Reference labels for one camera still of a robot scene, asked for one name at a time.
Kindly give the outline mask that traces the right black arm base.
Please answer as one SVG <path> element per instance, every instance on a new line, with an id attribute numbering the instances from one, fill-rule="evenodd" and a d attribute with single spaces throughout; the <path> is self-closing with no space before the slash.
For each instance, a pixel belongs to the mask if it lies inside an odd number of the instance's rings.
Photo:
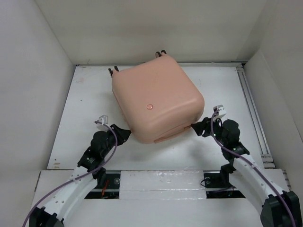
<path id="1" fill-rule="evenodd" d="M 229 174 L 235 168 L 231 164 L 221 166 L 219 171 L 204 171 L 200 185 L 205 188 L 207 199 L 235 199 L 245 196 L 229 182 Z"/>

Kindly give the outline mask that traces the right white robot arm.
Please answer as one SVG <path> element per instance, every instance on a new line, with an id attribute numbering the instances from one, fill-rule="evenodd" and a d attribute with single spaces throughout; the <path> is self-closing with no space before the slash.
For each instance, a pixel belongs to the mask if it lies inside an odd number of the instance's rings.
<path id="1" fill-rule="evenodd" d="M 228 164 L 223 165 L 219 181 L 237 188 L 253 205 L 264 227 L 301 227 L 299 197 L 278 186 L 260 168 L 240 142 L 240 129 L 233 120 L 204 118 L 191 125 L 198 136 L 214 138 Z"/>

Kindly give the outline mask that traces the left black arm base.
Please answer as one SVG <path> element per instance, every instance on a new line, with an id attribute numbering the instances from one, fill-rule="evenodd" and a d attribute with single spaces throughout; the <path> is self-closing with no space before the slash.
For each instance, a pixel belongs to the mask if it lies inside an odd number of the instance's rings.
<path id="1" fill-rule="evenodd" d="M 89 192 L 85 199 L 119 199 L 121 170 L 107 170 L 102 181 Z"/>

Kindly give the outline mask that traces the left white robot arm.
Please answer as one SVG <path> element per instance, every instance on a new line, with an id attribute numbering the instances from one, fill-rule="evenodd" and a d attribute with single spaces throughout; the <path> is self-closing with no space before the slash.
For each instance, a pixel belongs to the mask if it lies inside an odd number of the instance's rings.
<path id="1" fill-rule="evenodd" d="M 94 133 L 89 147 L 78 161 L 69 180 L 42 197 L 30 210 L 23 226 L 63 227 L 88 193 L 106 181 L 104 165 L 118 146 L 126 143 L 130 130 L 104 124 L 106 131 Z"/>

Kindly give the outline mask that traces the pink hard-shell suitcase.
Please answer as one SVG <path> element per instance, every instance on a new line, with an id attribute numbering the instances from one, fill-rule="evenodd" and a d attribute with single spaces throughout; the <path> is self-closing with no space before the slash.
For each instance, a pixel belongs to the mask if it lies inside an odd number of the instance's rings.
<path id="1" fill-rule="evenodd" d="M 141 143 L 176 137 L 197 122 L 205 100 L 192 80 L 165 50 L 155 59 L 109 69 L 112 92 L 130 131 Z"/>

